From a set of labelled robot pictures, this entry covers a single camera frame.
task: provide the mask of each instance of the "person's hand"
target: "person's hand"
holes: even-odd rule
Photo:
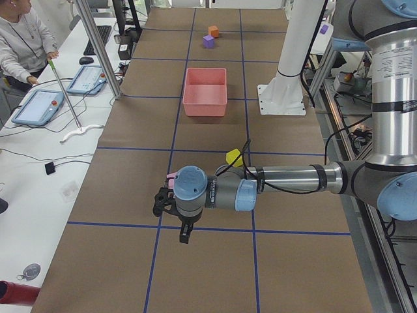
[[[48,52],[48,60],[56,59],[58,56],[59,56],[58,50],[53,51],[53,52]]]
[[[39,84],[38,79],[36,77],[34,77],[34,76],[28,76],[28,77],[26,77],[26,81],[28,83],[30,83],[31,85],[37,85],[37,84]]]

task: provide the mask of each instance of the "purple block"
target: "purple block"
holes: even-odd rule
[[[210,35],[204,36],[203,44],[204,44],[204,47],[208,49],[214,48],[214,37]]]
[[[320,29],[320,34],[325,34],[327,32],[328,26],[324,24]]]

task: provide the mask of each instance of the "blue joint cap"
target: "blue joint cap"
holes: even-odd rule
[[[388,10],[402,18],[417,18],[416,0],[382,0]]]
[[[417,173],[407,173],[393,179],[381,191],[378,210],[397,220],[417,219]]]
[[[256,183],[242,179],[237,188],[235,210],[252,211],[256,203]]]
[[[181,200],[195,200],[206,192],[207,175],[197,166],[185,166],[175,176],[174,195]]]
[[[369,51],[371,48],[365,42],[360,40],[347,40],[332,37],[332,44],[334,51],[342,52],[360,52]]]

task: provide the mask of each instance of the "orange block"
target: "orange block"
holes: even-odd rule
[[[219,37],[219,29],[215,25],[209,26],[208,27],[208,34],[210,36],[214,37],[214,38],[218,38]]]

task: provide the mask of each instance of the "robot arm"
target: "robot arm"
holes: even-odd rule
[[[348,194],[396,219],[417,219],[417,2],[338,0],[334,19],[334,46],[349,51],[360,42],[373,52],[372,153],[364,161],[324,166],[244,164],[213,176],[186,166],[173,189],[165,182],[154,206],[156,216],[165,211],[180,218],[181,242],[188,243],[204,207],[251,211],[258,194],[272,191]]]

